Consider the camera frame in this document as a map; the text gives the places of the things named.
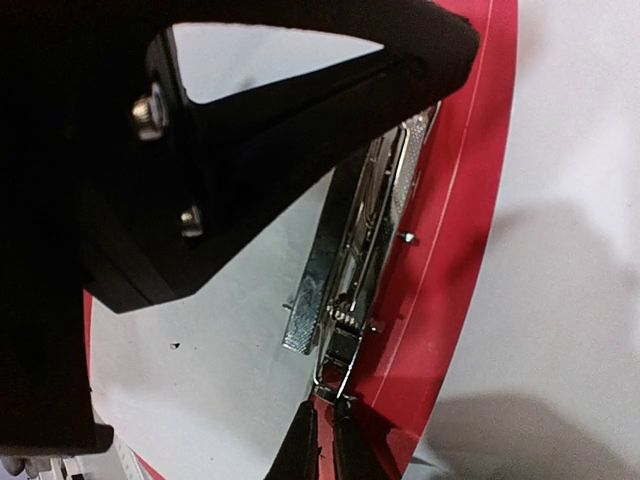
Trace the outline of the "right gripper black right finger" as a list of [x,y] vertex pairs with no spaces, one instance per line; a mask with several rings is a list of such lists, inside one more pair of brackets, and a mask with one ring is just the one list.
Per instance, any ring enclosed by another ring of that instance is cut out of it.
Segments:
[[378,457],[345,398],[334,403],[333,463],[340,480],[391,480],[399,474]]

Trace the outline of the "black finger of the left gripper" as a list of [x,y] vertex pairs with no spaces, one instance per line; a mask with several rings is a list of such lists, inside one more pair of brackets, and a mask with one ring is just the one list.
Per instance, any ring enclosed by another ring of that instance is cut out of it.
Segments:
[[149,305],[196,293],[330,169],[459,90],[480,48],[467,18],[429,1],[254,1],[239,22],[379,48],[204,104],[186,97],[175,60],[161,68],[163,134],[148,148],[162,199],[149,211]]

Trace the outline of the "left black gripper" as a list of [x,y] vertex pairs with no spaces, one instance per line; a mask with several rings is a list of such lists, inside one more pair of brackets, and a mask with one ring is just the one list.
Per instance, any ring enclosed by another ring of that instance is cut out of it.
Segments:
[[1,451],[91,452],[95,424],[82,340],[78,208],[83,172],[110,188],[204,194],[192,150],[147,160],[130,107],[149,45],[210,18],[206,1],[5,1],[1,5]]

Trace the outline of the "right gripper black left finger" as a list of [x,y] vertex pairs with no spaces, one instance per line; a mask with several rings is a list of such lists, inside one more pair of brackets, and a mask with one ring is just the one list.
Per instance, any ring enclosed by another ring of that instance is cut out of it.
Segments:
[[267,480],[318,480],[320,452],[318,412],[308,399],[299,405]]

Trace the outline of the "red file folder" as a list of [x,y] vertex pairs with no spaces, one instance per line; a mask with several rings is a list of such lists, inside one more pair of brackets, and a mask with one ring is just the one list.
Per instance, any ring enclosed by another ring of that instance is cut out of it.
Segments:
[[465,87],[441,106],[423,149],[377,319],[350,381],[379,458],[408,469],[449,369],[491,228],[516,70],[518,3],[452,1],[482,45]]

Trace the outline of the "small white paper sheet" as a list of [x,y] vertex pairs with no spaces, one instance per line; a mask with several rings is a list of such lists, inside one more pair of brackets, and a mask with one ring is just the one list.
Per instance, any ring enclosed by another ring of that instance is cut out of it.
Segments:
[[[381,45],[270,27],[173,28],[190,99],[209,102],[365,55]],[[94,406],[164,479],[263,479],[314,358],[281,345],[331,174],[197,294],[114,315],[94,301]]]

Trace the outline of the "large white paper sheet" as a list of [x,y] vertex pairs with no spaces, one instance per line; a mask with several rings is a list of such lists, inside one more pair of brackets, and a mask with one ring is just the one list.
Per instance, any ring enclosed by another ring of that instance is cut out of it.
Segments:
[[635,1],[519,5],[491,234],[406,475],[639,475]]

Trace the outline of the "metal spine folder clip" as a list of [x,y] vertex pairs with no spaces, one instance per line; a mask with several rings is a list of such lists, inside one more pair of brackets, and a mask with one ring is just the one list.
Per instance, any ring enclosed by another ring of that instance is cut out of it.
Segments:
[[334,169],[282,341],[315,357],[310,394],[325,402],[346,394],[394,244],[415,240],[400,225],[439,111],[430,106]]

